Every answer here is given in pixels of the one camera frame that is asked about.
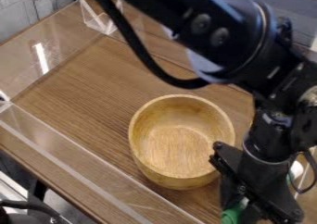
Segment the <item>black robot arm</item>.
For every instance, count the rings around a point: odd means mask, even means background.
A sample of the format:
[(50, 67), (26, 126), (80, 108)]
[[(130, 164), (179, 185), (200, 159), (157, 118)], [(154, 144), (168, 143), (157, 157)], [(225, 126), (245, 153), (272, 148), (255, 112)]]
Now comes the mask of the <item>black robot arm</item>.
[(154, 61), (113, 0), (96, 0), (154, 75), (183, 89), (233, 83), (255, 96), (256, 115), (243, 148), (213, 145), (211, 164), (223, 177), (224, 209), (247, 206), (240, 224), (302, 224), (295, 196), (304, 190), (290, 176), (298, 157), (317, 182), (317, 63), (294, 45), (292, 22), (260, 0), (125, 0), (173, 33), (209, 64), (192, 79), (172, 76)]

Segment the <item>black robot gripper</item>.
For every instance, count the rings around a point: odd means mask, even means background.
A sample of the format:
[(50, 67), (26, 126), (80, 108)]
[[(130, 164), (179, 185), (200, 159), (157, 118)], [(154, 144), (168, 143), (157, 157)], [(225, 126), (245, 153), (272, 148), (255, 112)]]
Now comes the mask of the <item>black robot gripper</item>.
[(300, 224), (304, 211), (292, 195), (287, 181), (291, 159), (268, 162), (253, 156), (247, 149), (216, 142), (211, 164), (221, 173), (220, 198), (224, 210), (249, 199), (240, 217), (241, 224), (257, 224), (271, 220), (275, 224)]

